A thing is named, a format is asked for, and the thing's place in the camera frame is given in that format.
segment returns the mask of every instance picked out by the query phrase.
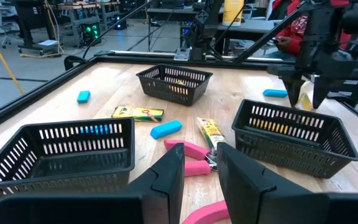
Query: gray floor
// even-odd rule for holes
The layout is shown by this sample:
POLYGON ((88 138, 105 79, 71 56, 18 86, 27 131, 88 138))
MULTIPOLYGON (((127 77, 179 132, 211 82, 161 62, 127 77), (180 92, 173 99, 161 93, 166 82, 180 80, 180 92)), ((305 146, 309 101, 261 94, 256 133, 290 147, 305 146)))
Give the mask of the gray floor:
MULTIPOLYGON (((95 47, 92 47, 88 53, 88 57, 91 57, 93 54, 101 50, 127 50, 137 43, 140 39, 148 34, 147 25, 143 24, 142 21, 133 20, 130 21, 131 26, 126 30, 112 30, 103 37, 103 43, 95 47)), ((47 34, 45 30, 35 30, 33 31, 33 38, 35 41, 47 39, 47 34)), ((154 34, 152 39, 152 44, 155 42, 152 51, 162 50, 162 51, 174 51, 179 47, 179 25, 178 24, 167 24, 164 29, 158 30, 154 34)), ((17 78, 21 79, 33 79, 33 80, 50 80, 55 78, 57 75, 60 75, 64 72, 63 59, 64 57, 59 58, 22 58, 19 56, 16 45, 19 44, 19 40, 12 41, 12 45, 8 45, 6 49, 0 48, 4 58, 6 59, 7 64, 12 70, 13 74, 17 78)), ((66 54, 75 54, 81 52, 81 49, 74 49, 73 46, 70 46, 72 43, 72 36, 63 36, 63 43, 66 48, 66 54)), ((132 51, 147 51, 147 39, 141 42, 138 46, 134 47, 132 51)), ((36 52, 25 52, 27 54, 37 54, 36 52)), ((0 77, 7 78, 9 77, 6 69, 4 68, 2 62, 0 61, 0 77)), ((43 82, 19 82, 24 89, 24 91, 30 91, 36 88, 39 85, 42 85, 43 82)), ((0 80, 0 107, 6 103, 16 99, 20 96, 19 91, 13 84, 11 80, 0 80)))

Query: black mesh basket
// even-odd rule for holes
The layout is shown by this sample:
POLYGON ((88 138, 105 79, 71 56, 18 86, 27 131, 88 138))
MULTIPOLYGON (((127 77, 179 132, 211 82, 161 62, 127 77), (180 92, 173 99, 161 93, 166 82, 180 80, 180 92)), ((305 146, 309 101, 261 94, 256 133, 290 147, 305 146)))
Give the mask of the black mesh basket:
POLYGON ((156 65, 136 75, 146 95, 191 106, 205 93, 212 73, 156 65))
POLYGON ((333 116, 243 100, 232 129, 237 150, 316 177, 330 178, 358 161, 342 121, 333 116))
POLYGON ((134 135, 132 118, 25 125, 0 150, 0 198, 118 191, 135 166, 134 135))

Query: pink handle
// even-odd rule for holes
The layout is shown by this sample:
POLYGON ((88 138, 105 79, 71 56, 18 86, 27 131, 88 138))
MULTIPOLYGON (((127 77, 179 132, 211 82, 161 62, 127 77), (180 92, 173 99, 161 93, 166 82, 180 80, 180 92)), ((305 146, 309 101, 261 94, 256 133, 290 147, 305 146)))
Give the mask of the pink handle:
POLYGON ((192 212, 183 224, 210 224, 230 218, 226 202, 216 202, 192 212))
POLYGON ((185 177, 206 175, 211 173, 211 168, 206 161, 185 162, 185 177))
POLYGON ((205 156, 211 152, 210 150, 207 150, 201 146, 197 146, 187 141, 164 140, 164 146, 166 150, 171 149, 177 143, 185 143, 185 155, 195 158, 197 160, 204 160, 205 156))

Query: black metal frame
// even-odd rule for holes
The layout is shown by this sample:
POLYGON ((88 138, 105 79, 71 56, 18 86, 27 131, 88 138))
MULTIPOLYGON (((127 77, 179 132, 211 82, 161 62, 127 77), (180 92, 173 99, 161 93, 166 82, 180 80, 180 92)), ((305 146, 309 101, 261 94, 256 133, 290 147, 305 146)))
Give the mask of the black metal frame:
MULTIPOLYGON (((230 68, 230 69, 246 69, 246 70, 266 70, 267 65, 271 64, 282 64, 291 65, 293 62, 283 62, 279 60, 256 60, 249 58, 244 63, 234 64, 231 62, 217 61, 214 58, 207 58, 207 61, 175 61, 173 55, 162 55, 162 54, 142 54, 136 52, 116 52, 110 56, 99 56, 93 57, 91 60, 67 70, 60 76, 50 80, 49 82, 39 86, 38 88, 26 93, 18 99, 0 107, 0 124, 7 119, 13 117, 15 114, 26 109, 37 100, 41 99, 50 92, 56 90, 72 78, 76 77, 86 69, 92 67, 99 62, 110 62, 110 63, 131 63, 131 64, 149 64, 155 65, 159 63, 168 63, 170 65, 187 66, 187 67, 208 67, 208 68, 230 68)), ((345 107, 351 110, 353 113, 358 115, 358 112, 351 106, 345 107)))

